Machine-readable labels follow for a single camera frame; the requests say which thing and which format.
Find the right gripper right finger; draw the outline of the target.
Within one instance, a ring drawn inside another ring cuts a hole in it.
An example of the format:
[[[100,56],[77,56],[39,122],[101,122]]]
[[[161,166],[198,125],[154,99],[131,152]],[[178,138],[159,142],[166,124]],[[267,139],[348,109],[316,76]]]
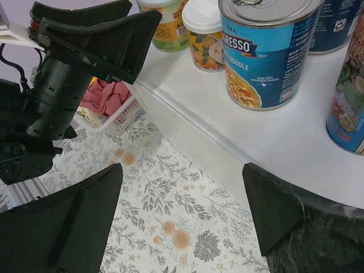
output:
[[[363,209],[248,163],[242,177],[270,272],[363,272]]]

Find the short can clear lid front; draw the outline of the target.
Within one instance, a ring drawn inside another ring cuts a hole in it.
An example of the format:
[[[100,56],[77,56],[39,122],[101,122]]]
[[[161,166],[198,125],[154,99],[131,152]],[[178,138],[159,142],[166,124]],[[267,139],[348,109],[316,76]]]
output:
[[[153,37],[154,46],[165,52],[176,52],[189,46],[182,11],[188,0],[137,1],[140,11],[157,10],[162,19]]]

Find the short can white lid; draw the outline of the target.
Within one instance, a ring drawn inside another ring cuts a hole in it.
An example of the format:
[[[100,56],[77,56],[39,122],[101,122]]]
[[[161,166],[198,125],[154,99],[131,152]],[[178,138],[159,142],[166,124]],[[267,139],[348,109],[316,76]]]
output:
[[[182,12],[194,65],[204,72],[224,70],[222,23],[217,1],[188,1]]]

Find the blue can pull-tab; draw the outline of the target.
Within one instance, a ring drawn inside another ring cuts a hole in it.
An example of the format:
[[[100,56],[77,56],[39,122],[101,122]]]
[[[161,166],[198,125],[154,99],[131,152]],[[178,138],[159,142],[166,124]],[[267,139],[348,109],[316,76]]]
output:
[[[321,8],[309,54],[324,55],[347,45],[362,10],[362,0],[325,1]]]
[[[251,110],[272,110],[296,95],[322,1],[219,1],[226,89]]]

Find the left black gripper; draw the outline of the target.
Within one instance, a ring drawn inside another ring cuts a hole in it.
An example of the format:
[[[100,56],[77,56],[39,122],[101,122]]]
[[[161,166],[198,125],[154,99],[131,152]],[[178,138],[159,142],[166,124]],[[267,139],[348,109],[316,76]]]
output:
[[[45,59],[25,107],[35,115],[28,135],[73,138],[70,123],[93,77],[136,81],[162,14],[127,16],[132,5],[122,0],[66,10],[33,4],[30,38],[45,49]]]

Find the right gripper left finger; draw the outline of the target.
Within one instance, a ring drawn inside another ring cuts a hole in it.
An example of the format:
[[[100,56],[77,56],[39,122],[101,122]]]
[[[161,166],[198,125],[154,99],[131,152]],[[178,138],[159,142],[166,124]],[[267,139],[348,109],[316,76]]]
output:
[[[1,214],[1,272],[99,272],[123,169],[113,164]]]

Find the tall can clear lid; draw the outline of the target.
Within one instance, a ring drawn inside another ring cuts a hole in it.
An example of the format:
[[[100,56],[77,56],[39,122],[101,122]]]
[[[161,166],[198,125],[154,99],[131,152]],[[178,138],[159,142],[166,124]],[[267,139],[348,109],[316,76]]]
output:
[[[363,155],[363,15],[346,51],[326,129],[341,148]]]

